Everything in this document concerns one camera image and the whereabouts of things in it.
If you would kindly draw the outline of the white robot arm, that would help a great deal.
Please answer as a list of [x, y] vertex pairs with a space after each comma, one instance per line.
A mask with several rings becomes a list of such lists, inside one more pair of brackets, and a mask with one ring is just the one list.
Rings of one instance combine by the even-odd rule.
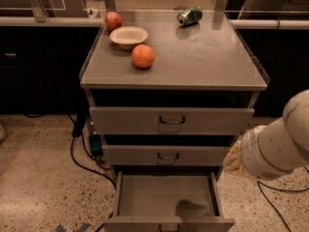
[[223, 170], [272, 181], [309, 164], [309, 91], [292, 97], [281, 118], [247, 131], [223, 160]]

